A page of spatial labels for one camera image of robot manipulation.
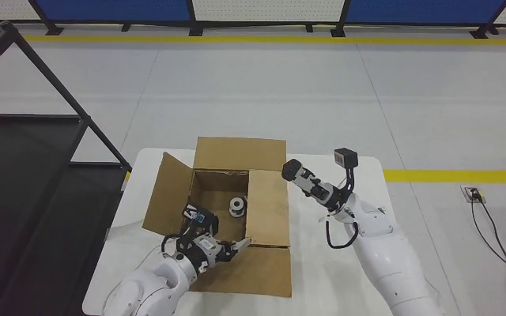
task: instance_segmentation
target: gray floor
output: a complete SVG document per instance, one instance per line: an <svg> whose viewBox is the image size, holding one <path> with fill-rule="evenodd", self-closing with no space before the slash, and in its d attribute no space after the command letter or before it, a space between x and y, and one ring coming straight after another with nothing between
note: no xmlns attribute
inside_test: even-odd
<svg viewBox="0 0 506 316"><path fill-rule="evenodd" d="M33 46L131 163L210 135L286 139L291 153L345 146L385 168L506 169L506 47ZM0 112L72 113L15 47L0 74ZM92 134L74 158L112 160ZM479 239L460 184L388 188L446 315L503 315L506 265ZM480 187L505 236L506 186ZM481 209L478 223L491 239Z"/></svg>

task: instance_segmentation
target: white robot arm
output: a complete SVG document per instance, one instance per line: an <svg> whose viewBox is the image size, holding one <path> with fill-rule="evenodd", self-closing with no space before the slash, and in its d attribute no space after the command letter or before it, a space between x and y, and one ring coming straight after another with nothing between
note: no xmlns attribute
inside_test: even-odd
<svg viewBox="0 0 506 316"><path fill-rule="evenodd" d="M215 239L218 220L205 209L187 205L183 216L183 233L167 235L161 244L164 258L156 266L137 269L123 279L106 300L103 316L170 316L200 274L218 262L231 261L251 242ZM172 255L165 253L165 243L170 238L177 239Z"/></svg>
<svg viewBox="0 0 506 316"><path fill-rule="evenodd" d="M282 176L328 209L329 246L334 249L353 246L365 275L394 316L441 315L426 287L420 260L404 231L388 219L383 209L361 201L353 193L357 154L349 149L336 149L334 156L336 163L346 169L347 181L341 189L321 182L298 160L287 162ZM345 224L351 238L347 244L334 246L331 243L328 224L331 216Z"/></svg>

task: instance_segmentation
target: power socket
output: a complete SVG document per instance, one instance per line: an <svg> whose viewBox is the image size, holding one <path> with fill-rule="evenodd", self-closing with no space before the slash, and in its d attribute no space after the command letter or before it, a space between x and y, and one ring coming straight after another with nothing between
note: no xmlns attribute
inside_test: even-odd
<svg viewBox="0 0 506 316"><path fill-rule="evenodd" d="M480 190L480 188L476 186L460 186L460 190L462 190L467 203L471 203L471 201L473 203L480 203L477 198L473 198L472 190L478 190L478 193L481 195L481 201L483 201L483 204L486 203L485 196L483 195L483 192Z"/></svg>

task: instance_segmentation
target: white tape roll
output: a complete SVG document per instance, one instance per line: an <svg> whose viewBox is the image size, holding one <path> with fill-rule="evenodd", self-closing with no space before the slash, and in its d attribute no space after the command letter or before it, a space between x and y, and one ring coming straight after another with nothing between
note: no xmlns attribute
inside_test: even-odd
<svg viewBox="0 0 506 316"><path fill-rule="evenodd" d="M235 197L230 200L230 208L228 211L233 217L239 218L242 217L246 212L246 208L244 206L244 200L240 197Z"/></svg>

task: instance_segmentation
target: table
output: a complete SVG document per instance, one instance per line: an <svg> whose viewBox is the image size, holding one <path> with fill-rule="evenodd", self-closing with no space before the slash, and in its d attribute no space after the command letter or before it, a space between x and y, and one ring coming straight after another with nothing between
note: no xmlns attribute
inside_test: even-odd
<svg viewBox="0 0 506 316"><path fill-rule="evenodd" d="M160 244L162 236L142 229L163 152L169 152L188 166L194 151L186 149L143 149L138 154L126 189L112 222L107 241L90 282L82 308L98 315L110 290L132 272L146 255ZM333 156L287 155L298 159L324 182L339 184L345 170ZM383 169L376 158L359 157L355 169L355 190L373 205L395 215ZM353 248L332 250L320 221L327 211L289 184L289 226L292 260L291 299L227 293L188 292L179 301L176 315L375 315L391 316L388 305L365 276ZM349 237L340 223L330 225L335 244ZM154 265L160 255L151 254L143 265Z"/></svg>

